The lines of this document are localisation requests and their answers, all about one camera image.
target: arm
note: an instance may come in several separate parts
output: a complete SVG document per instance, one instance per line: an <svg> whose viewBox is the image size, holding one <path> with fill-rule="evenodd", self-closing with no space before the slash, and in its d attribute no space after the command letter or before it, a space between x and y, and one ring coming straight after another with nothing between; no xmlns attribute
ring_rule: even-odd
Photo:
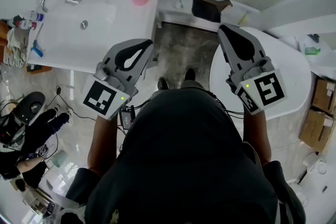
<svg viewBox="0 0 336 224"><path fill-rule="evenodd" d="M97 117L88 155L89 170L103 176L117 157L117 117L111 121Z"/></svg>
<svg viewBox="0 0 336 224"><path fill-rule="evenodd" d="M36 165L38 165L42 161L43 161L42 157L36 157L36 158L28 159L26 161L19 162L16 165L16 168L22 174L24 172L30 171L31 169L33 169Z"/></svg>
<svg viewBox="0 0 336 224"><path fill-rule="evenodd" d="M255 149L262 166L271 161L264 111L251 115L244 107L244 141Z"/></svg>

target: floor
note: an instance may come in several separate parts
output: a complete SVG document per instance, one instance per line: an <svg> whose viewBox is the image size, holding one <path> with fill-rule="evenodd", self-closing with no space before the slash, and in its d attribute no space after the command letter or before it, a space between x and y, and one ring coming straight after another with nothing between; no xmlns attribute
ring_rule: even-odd
<svg viewBox="0 0 336 224"><path fill-rule="evenodd" d="M149 98L157 90L156 83L161 76L167 78L170 88L178 88L188 67L197 71L196 80L208 88L209 69L217 46L215 34L164 24L161 29L156 30L158 64L147 70L145 78L143 75L139 78L136 85L139 94L133 98L131 104L139 105ZM24 69L7 66L1 66L1 73L4 81L0 83L2 99L17 99L23 94L41 91L49 104L56 95L56 86L59 85L62 89L61 96L78 115L94 117L78 103L87 73L54 68L47 73L29 75ZM49 107L52 108L57 103L66 108L60 97L56 97ZM281 162L286 180L298 178L305 171L302 160L312 152L298 139L309 103L310 99L299 111L267 122L272 158ZM77 169L86 167L94 124L93 120L74 116L72 126L65 125L61 128L58 132L58 152L66 152L67 158L59 168L52 161L48 162L50 170L40 184L44 190L48 191L48 180L53 191L64 195ZM118 131L118 148L123 139L124 134ZM48 141L49 153L56 149L56 144L56 137L51 137Z"/></svg>

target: toilet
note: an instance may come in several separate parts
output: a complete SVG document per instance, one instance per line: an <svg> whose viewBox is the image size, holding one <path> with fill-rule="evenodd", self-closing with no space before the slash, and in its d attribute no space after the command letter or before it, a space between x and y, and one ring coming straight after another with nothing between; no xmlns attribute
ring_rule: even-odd
<svg viewBox="0 0 336 224"><path fill-rule="evenodd" d="M270 57L274 67L279 68L284 80L287 99L266 109L266 120L271 120L299 110L308 98L311 88L309 64L299 51L294 50L278 39L251 27L241 29L254 35ZM224 104L226 109L243 112L242 101L231 92L226 79L230 74L230 65L225 61L223 51L218 45L215 52L209 78L209 89ZM237 127L243 127L243 120L232 118Z"/></svg>

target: tile floor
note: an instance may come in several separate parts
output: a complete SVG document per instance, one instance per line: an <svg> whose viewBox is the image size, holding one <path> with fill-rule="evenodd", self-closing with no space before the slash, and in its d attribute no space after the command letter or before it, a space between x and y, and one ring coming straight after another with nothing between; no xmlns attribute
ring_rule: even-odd
<svg viewBox="0 0 336 224"><path fill-rule="evenodd" d="M161 76L167 78L170 88L177 88L187 67L194 67L197 70L196 80L208 88L209 68L217 46L216 35L209 32L168 24L157 29L155 48L159 54L158 64L147 70L145 79L143 76L139 78L136 85L139 94L131 104L138 105L149 98L157 90L156 83ZM78 103L87 73L54 68L47 73L29 75L24 69L7 66L1 66L1 73L6 83L0 83L2 99L9 100L13 96L17 99L23 94L41 91L48 104L56 95L56 86L59 85L62 88L61 96L77 114L95 118ZM50 107L57 103L66 108L59 97ZM286 180L297 178L305 171L302 160L312 152L298 139L309 103L310 98L299 111L267 122L272 158L281 161ZM55 192L64 195L77 169L86 167L95 123L76 116L73 117L73 122L71 127L65 125L58 132L58 150L65 151L67 159L59 168L48 163L51 169L40 184L47 192L46 180L52 184ZM124 134L118 131L118 147L122 145L123 139ZM49 139L48 145L51 152L56 149L55 136Z"/></svg>

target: white sink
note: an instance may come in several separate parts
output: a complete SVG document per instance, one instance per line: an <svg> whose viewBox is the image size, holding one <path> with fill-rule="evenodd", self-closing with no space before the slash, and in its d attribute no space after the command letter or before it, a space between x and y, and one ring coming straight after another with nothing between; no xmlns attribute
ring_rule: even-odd
<svg viewBox="0 0 336 224"><path fill-rule="evenodd" d="M153 38L158 0L135 6L131 0L46 0L43 27L37 43L44 55L32 52L28 63L94 73L96 65L115 44L132 38ZM83 21L88 22L81 29ZM31 30L32 44L39 26Z"/></svg>

